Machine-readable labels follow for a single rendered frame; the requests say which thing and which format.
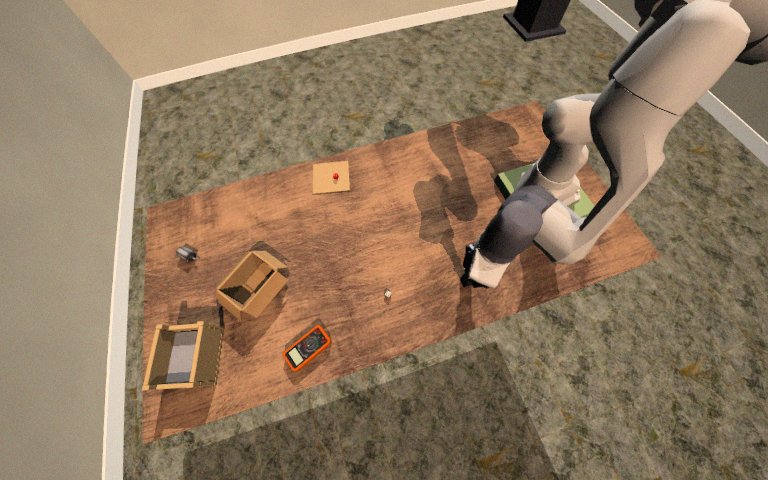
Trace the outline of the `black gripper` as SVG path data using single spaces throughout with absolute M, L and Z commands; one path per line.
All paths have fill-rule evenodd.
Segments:
M 470 267 L 471 267 L 471 263 L 472 263 L 472 258 L 473 258 L 473 248 L 474 248 L 474 244 L 471 244 L 471 245 L 468 245 L 468 246 L 466 246 L 466 253 L 465 253 L 465 257 L 464 257 L 464 261 L 463 261 L 463 267 L 465 268 L 465 269 L 464 269 L 465 273 L 464 273 L 464 274 L 462 275 L 462 277 L 460 278 L 460 280 L 461 280 L 461 281 L 462 281 L 463 279 L 469 278 L 469 277 L 468 277 L 468 274 L 469 274 L 469 271 L 470 271 Z M 469 283 L 470 283 L 470 284 L 469 284 Z M 472 279 L 468 279 L 468 280 L 467 280 L 467 281 L 464 283 L 463 287 L 467 287 L 467 286 L 470 286 L 470 285 L 472 285 L 472 286 L 473 286 L 473 288 L 477 288 L 477 287 L 485 287 L 486 289 L 487 289 L 487 288 L 490 288 L 490 287 L 487 287 L 487 286 L 481 285 L 481 284 L 479 284 L 479 283 L 475 282 L 475 281 L 474 281 L 474 280 L 472 280 Z

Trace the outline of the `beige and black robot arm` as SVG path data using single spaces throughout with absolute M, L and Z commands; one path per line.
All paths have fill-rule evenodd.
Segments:
M 543 114 L 552 143 L 476 240 L 468 274 L 475 282 L 495 288 L 532 242 L 553 263 L 583 259 L 661 167 L 665 138 L 682 115 L 734 61 L 768 61 L 768 0 L 634 3 L 640 27 L 652 18 L 611 64 L 602 93 L 555 100 Z M 581 218 L 567 206 L 580 199 L 575 174 L 590 142 L 611 186 Z

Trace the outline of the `orange flat mat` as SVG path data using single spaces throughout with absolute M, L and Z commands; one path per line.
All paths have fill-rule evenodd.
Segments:
M 313 194 L 341 191 L 350 191 L 348 161 L 313 164 Z

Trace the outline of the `orange digital multimeter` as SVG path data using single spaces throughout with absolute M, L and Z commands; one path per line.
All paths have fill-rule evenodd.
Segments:
M 288 348 L 283 356 L 293 371 L 299 371 L 331 343 L 325 330 L 317 325 Z

